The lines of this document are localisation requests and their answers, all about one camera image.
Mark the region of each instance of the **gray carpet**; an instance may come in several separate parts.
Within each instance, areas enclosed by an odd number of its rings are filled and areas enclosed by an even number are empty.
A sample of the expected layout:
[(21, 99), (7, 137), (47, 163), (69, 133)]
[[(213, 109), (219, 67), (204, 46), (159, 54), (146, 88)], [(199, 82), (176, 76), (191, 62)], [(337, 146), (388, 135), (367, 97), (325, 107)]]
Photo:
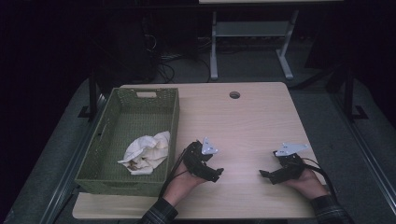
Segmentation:
[[(262, 48), (235, 54), (220, 54), (217, 82), (281, 81), (288, 86), (298, 84), (318, 72), (315, 69), (304, 68), (310, 45), (309, 41), (304, 43), (294, 41), (290, 44), (287, 59), (295, 75), (294, 80), (286, 80), (283, 77), (274, 52), (277, 47), (275, 42)], [(208, 63), (209, 54), (201, 54), (200, 58)], [(175, 69), (173, 79), (175, 83), (206, 82), (209, 76), (207, 67), (202, 61), (183, 59), (168, 65)], [(318, 162), (327, 171), (337, 188), (339, 202), (356, 223), (396, 223), (395, 214), (375, 182), (361, 155), (359, 144), (334, 101), (334, 98), (338, 99), (342, 93), (337, 95), (327, 93), (324, 90), (326, 81), (325, 77), (303, 91), (290, 92)], [(157, 76), (153, 82), (163, 83), (163, 78)], [(356, 120), (355, 125), (373, 150), (389, 181), (395, 186), (395, 129), (390, 126), (375, 106), (370, 92), (359, 81), (356, 82), (354, 103), (361, 105), (369, 117), (365, 120)], [(64, 111), (63, 117), (14, 204), (14, 218), (8, 223), (40, 222), (51, 195), (64, 173), (64, 168), (89, 128), (87, 119), (78, 119), (79, 110), (88, 104), (88, 82), (85, 81)], [(131, 220), (74, 219), (71, 212), (76, 198), (76, 195), (72, 196), (65, 204), (56, 223), (131, 223)], [(289, 220), (289, 223), (316, 223), (316, 221)]]

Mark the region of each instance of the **crumpled towel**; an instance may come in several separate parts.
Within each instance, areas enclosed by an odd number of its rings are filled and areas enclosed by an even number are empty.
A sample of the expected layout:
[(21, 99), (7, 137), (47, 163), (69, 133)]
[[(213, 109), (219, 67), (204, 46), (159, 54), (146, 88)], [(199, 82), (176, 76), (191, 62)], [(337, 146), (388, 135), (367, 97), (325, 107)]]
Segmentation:
[(151, 175), (153, 170), (168, 156), (170, 133), (157, 133), (135, 139), (125, 151), (122, 161), (131, 175)]

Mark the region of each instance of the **floor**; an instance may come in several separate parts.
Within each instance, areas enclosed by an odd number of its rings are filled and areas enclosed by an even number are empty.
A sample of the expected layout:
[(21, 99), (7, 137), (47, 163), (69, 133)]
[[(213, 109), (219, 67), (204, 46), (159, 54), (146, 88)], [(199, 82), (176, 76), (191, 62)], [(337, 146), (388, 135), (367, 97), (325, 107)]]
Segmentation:
[[(287, 59), (295, 75), (293, 80), (284, 78), (276, 58), (275, 49), (279, 48), (282, 40), (263, 41), (266, 41), (265, 44), (258, 46), (228, 48), (224, 44), (225, 50), (218, 58), (219, 79), (216, 82), (279, 81), (291, 87), (320, 72), (317, 69), (304, 68), (312, 46), (311, 40), (294, 39), (290, 43)], [(174, 54), (170, 53), (164, 59), (170, 59), (171, 56)], [(179, 59), (166, 63), (166, 66), (159, 66), (159, 70), (164, 69), (165, 73), (156, 76), (153, 83), (214, 82), (208, 79), (208, 62), (209, 53), (203, 51), (199, 60)], [(173, 78), (169, 66), (175, 71)], [(360, 105), (368, 119), (358, 119), (350, 123), (340, 107), (343, 92), (327, 93), (327, 81), (328, 77), (325, 77), (303, 90), (290, 91), (318, 162), (335, 185), (340, 204), (356, 223), (396, 223), (396, 211), (389, 205), (391, 199), (384, 193), (384, 187), (379, 183), (373, 166), (364, 156), (364, 149), (370, 148), (390, 185), (396, 186), (396, 131), (376, 107), (370, 92), (358, 80), (355, 81), (354, 105)], [(80, 189), (73, 182), (62, 182), (62, 177), (70, 166), (70, 161), (78, 153), (76, 148), (80, 148), (89, 139), (91, 124), (88, 119), (78, 118), (80, 109), (88, 104), (86, 80), (81, 83), (64, 111), (35, 169), (14, 203), (7, 223), (133, 223), (132, 220), (94, 221), (72, 217)], [(53, 199), (57, 197), (63, 200), (54, 203)], [(289, 220), (289, 223), (316, 221)]]

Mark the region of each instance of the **green basket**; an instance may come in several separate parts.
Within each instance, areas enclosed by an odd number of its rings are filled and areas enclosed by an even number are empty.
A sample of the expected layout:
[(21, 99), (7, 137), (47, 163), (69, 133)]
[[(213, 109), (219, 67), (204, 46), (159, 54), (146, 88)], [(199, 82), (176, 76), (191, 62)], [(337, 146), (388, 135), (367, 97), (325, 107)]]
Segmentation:
[[(76, 182), (93, 194), (158, 196), (175, 161), (178, 116), (177, 89), (113, 89)], [(151, 175), (131, 175), (118, 163), (136, 138), (165, 131), (168, 157)]]

